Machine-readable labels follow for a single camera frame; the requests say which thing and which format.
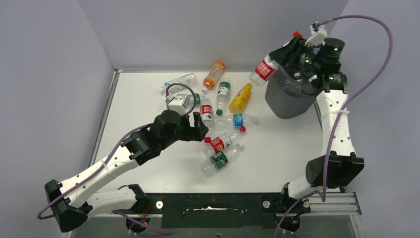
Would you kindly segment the red label bottle front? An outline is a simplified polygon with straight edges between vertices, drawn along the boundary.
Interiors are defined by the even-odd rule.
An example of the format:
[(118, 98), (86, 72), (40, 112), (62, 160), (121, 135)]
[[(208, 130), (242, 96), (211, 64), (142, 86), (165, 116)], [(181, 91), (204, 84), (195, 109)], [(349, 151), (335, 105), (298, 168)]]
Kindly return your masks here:
[[(293, 33), (293, 37), (303, 37), (299, 31)], [(279, 64), (273, 61), (267, 54), (264, 59), (257, 65), (255, 70), (250, 74), (249, 80), (256, 86), (263, 86), (280, 68)]]

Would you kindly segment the yellow juice bottle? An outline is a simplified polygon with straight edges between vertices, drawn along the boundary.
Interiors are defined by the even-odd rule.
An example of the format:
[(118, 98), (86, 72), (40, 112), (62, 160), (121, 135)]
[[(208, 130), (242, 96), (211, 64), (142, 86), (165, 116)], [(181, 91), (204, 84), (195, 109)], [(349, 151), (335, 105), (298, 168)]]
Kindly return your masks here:
[(250, 98), (252, 88), (252, 83), (247, 83), (241, 88), (228, 107), (231, 113), (240, 114), (243, 111)]

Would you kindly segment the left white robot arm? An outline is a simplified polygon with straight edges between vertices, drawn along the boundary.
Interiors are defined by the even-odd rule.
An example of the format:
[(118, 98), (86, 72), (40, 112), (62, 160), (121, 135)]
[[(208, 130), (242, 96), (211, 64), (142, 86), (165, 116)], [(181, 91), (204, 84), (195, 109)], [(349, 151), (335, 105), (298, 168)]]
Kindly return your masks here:
[(198, 112), (189, 115), (165, 110), (155, 120), (126, 133), (103, 159), (77, 175), (44, 186), (52, 217), (61, 232), (70, 232), (97, 214), (133, 211), (146, 199), (138, 185), (125, 185), (117, 191), (98, 191), (118, 176), (158, 157), (177, 141), (198, 141), (206, 137), (209, 128)]

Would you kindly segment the dark green label bottle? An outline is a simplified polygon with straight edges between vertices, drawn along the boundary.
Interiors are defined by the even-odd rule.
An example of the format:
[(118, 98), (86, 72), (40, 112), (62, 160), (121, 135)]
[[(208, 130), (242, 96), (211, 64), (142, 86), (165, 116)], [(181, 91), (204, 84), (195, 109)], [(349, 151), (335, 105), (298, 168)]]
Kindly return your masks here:
[(201, 172), (208, 178), (213, 177), (224, 167), (236, 162), (244, 148), (244, 144), (237, 143), (208, 157), (200, 166)]

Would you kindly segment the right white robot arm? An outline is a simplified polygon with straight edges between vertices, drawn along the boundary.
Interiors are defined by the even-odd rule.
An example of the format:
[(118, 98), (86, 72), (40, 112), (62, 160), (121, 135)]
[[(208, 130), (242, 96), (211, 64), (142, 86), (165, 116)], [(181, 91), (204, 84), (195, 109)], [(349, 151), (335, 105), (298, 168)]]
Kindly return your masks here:
[(279, 64), (265, 93), (270, 109), (281, 119), (292, 119), (314, 106), (322, 131), (321, 155), (307, 162), (303, 176), (287, 183), (278, 199), (283, 211), (296, 208), (299, 198), (347, 186), (364, 168), (348, 126), (348, 78), (339, 60), (344, 46), (337, 38), (312, 46), (295, 36), (269, 54)]

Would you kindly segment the red label water bottle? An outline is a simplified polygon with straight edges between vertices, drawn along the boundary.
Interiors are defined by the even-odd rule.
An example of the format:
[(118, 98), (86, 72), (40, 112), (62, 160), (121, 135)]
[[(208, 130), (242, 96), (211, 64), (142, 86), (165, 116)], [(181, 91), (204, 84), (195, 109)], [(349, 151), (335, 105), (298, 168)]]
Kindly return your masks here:
[(200, 106), (200, 117), (205, 126), (207, 127), (214, 126), (212, 106), (210, 104), (205, 103)]

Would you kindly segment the green label tea bottle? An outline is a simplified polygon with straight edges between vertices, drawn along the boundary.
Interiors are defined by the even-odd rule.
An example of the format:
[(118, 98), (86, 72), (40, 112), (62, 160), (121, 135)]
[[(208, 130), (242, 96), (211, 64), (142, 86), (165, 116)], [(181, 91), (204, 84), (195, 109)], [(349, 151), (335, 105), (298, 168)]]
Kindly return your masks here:
[[(196, 97), (196, 104), (195, 104), (195, 108), (198, 108), (203, 102), (205, 102), (208, 99), (207, 95), (204, 94), (195, 94)], [(188, 104), (187, 104), (187, 108), (191, 108), (194, 105), (194, 97), (192, 94), (187, 95), (187, 99), (188, 99)]]

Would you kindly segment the red label bottle red cap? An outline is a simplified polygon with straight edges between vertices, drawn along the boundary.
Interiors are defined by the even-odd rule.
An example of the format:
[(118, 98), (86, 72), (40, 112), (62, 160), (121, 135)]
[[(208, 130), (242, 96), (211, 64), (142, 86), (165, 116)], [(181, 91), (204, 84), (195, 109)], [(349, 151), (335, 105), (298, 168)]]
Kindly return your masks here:
[(205, 137), (204, 153), (208, 156), (212, 156), (226, 149), (227, 147), (233, 145), (235, 142), (238, 142), (240, 138), (243, 137), (246, 130), (247, 129), (245, 126), (240, 126), (238, 128), (228, 130), (213, 139), (208, 136)]

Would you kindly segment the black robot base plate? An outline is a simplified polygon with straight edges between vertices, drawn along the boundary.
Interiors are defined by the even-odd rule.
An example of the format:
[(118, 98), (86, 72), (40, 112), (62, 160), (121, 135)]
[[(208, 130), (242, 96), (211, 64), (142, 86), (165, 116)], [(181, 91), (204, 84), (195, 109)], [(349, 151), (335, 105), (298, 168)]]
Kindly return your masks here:
[(311, 212), (310, 202), (290, 198), (284, 188), (274, 193), (144, 193), (134, 184), (137, 201), (121, 212), (138, 221), (153, 215), (166, 229), (180, 228), (281, 228), (295, 231), (300, 216)]

